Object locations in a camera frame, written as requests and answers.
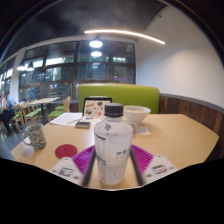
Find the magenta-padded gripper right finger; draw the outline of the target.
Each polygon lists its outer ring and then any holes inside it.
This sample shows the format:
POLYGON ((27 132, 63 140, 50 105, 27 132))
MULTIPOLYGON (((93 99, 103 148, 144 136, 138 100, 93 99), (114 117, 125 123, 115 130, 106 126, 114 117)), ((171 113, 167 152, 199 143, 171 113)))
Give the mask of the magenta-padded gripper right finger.
POLYGON ((152 183, 177 171, 176 166, 165 156, 152 155, 136 145, 131 146, 130 157, 140 186, 152 183))

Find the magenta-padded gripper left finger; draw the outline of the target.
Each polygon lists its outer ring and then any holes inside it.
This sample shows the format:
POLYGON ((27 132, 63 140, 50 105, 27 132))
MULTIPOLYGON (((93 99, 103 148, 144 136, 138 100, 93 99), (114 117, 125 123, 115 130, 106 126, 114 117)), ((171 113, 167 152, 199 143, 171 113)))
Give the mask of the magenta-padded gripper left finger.
POLYGON ((95 157, 95 146, 91 146, 73 157, 62 157, 50 169, 50 172, 77 185, 87 187, 95 157))

